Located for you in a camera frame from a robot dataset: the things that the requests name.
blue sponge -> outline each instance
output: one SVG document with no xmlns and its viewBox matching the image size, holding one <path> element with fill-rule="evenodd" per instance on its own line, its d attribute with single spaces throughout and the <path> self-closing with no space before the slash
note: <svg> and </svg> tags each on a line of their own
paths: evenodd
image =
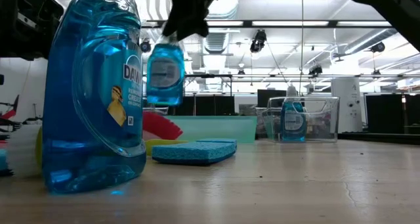
<svg viewBox="0 0 420 224">
<path fill-rule="evenodd" d="M 236 139 L 200 139 L 197 142 L 212 142 L 212 143 L 234 143 L 235 148 L 237 147 L 237 140 Z"/>
<path fill-rule="evenodd" d="M 208 165 L 223 161 L 235 152 L 234 143 L 192 142 L 154 146 L 152 158 L 167 164 Z"/>
</svg>

black cable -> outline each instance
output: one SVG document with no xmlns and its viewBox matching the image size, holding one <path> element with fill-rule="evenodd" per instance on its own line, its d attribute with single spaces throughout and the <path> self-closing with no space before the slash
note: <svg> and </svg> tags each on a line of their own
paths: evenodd
<svg viewBox="0 0 420 224">
<path fill-rule="evenodd" d="M 271 47 L 270 47 L 270 44 L 269 44 L 268 42 L 267 42 L 267 46 L 268 46 L 268 49 L 270 50 L 271 56 L 272 56 L 272 57 L 273 57 L 273 59 L 274 59 L 274 62 L 276 63 L 277 69 L 280 71 L 280 74 L 283 76 L 284 82 L 285 82 L 285 83 L 286 83 L 286 85 L 289 87 L 289 84 L 287 83 L 287 80 L 286 80 L 286 78 L 284 77 L 283 72 L 282 72 L 282 70 L 280 69 L 280 66 L 279 66 L 279 65 L 278 65 L 278 63 L 277 63 L 276 57 L 274 56 L 273 52 L 271 51 Z"/>
<path fill-rule="evenodd" d="M 304 5 L 303 5 L 303 0 L 302 0 L 302 39 L 301 39 L 301 65 L 299 66 L 299 70 L 301 71 L 301 74 L 299 76 L 299 95 L 301 96 L 301 85 L 302 85 L 302 75 L 303 75 L 303 45 L 304 45 L 304 33 L 303 33 L 303 17 L 304 17 Z"/>
</svg>

desk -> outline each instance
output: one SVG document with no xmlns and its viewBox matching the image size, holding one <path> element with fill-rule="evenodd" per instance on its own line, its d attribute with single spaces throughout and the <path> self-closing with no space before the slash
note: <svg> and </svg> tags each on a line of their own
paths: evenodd
<svg viewBox="0 0 420 224">
<path fill-rule="evenodd" d="M 420 147 L 238 145 L 209 167 L 148 160 L 112 189 L 51 195 L 40 179 L 0 179 L 0 223 L 420 223 Z"/>
</svg>

red dish brush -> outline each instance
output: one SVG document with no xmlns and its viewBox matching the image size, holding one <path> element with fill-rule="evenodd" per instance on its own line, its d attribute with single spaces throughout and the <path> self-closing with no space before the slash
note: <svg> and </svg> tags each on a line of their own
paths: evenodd
<svg viewBox="0 0 420 224">
<path fill-rule="evenodd" d="M 153 113 L 143 112 L 143 139 L 175 140 L 182 135 L 182 129 L 171 120 Z"/>
</svg>

dawn dish soap bottle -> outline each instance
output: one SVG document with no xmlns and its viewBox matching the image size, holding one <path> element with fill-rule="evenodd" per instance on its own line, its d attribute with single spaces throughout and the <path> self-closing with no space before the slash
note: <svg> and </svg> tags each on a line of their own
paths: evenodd
<svg viewBox="0 0 420 224">
<path fill-rule="evenodd" d="M 184 93 L 184 53 L 176 35 L 161 36 L 147 63 L 147 102 L 180 105 Z"/>
<path fill-rule="evenodd" d="M 304 142 L 306 136 L 306 116 L 296 88 L 291 85 L 287 88 L 287 97 L 282 106 L 280 118 L 281 142 Z"/>
<path fill-rule="evenodd" d="M 142 142 L 140 18 L 135 0 L 72 0 L 52 43 L 43 120 L 51 192 L 138 177 Z"/>
</svg>

